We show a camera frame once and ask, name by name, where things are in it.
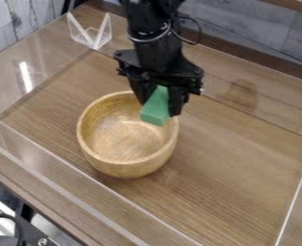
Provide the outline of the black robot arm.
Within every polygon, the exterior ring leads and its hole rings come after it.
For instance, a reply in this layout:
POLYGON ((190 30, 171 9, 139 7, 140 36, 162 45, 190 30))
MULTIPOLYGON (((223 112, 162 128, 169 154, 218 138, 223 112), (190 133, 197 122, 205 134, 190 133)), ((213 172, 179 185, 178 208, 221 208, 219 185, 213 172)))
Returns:
POLYGON ((169 114, 183 112, 191 94, 199 95, 205 70, 185 56, 179 8, 185 0, 119 0, 127 18, 132 49, 115 51, 118 73, 146 104, 158 86, 169 89, 169 114))

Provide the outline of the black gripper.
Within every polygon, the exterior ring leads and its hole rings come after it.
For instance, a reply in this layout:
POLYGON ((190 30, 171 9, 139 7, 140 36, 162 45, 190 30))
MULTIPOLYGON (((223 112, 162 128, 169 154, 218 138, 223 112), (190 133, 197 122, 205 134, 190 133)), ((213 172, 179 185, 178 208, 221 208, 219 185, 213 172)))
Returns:
POLYGON ((132 49, 118 50, 115 59, 119 63, 119 75, 128 78, 130 86, 142 105, 157 89, 167 86, 170 115, 182 114, 189 94, 201 94, 203 69, 185 56, 183 38, 179 30, 161 34, 127 31, 134 42, 132 49))

